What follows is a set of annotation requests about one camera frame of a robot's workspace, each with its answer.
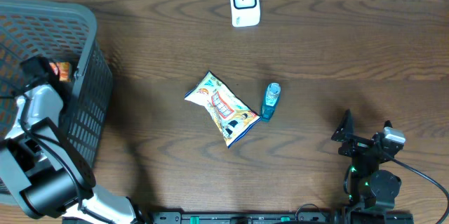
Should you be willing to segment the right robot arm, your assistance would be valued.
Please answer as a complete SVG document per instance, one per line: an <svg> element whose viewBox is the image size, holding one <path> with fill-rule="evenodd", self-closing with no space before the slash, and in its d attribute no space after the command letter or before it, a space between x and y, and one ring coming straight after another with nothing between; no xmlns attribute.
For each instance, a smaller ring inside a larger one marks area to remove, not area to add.
<svg viewBox="0 0 449 224"><path fill-rule="evenodd" d="M393 128L387 120L383 129L371 138L357 136L351 111L346 110L331 140L341 144L338 154L351 159L344 182L350 207L376 212L393 209L401 179L380 169L380 165L391 161L403 149L406 143L404 133Z"/></svg>

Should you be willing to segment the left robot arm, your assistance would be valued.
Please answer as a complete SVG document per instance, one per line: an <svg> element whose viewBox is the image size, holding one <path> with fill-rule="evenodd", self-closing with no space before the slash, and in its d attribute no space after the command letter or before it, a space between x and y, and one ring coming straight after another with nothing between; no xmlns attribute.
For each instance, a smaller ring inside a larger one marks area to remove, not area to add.
<svg viewBox="0 0 449 224"><path fill-rule="evenodd" d="M98 185L92 168L59 129L67 92L47 58L20 63L30 82L15 98L17 115L1 141L1 180L30 218L100 224L148 223L127 197Z"/></svg>

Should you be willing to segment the yellow snack bag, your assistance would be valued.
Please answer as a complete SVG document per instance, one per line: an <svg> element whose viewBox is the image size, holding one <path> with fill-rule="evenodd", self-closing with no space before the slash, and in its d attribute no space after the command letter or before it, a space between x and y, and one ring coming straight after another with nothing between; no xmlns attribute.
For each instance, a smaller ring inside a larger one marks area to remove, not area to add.
<svg viewBox="0 0 449 224"><path fill-rule="evenodd" d="M228 148L261 120L211 71L207 71L195 88L185 94L185 100L203 106L208 111Z"/></svg>

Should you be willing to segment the orange Kleenex tissue pack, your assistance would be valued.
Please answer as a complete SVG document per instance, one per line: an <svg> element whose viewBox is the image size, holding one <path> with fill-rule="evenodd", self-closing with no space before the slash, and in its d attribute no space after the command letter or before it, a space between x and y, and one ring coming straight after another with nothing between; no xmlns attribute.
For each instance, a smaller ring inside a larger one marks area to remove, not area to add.
<svg viewBox="0 0 449 224"><path fill-rule="evenodd" d="M72 64L70 62L50 62L49 65L61 82L72 80Z"/></svg>

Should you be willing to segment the small teal liquid bottle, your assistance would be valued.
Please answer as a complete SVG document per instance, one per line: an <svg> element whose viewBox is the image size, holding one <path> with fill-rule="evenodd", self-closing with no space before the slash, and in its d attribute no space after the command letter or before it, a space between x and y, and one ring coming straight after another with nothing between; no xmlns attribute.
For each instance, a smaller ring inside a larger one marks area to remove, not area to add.
<svg viewBox="0 0 449 224"><path fill-rule="evenodd" d="M262 101L260 117L262 121L269 121L276 110L281 93L281 86L278 83L270 83L265 92Z"/></svg>

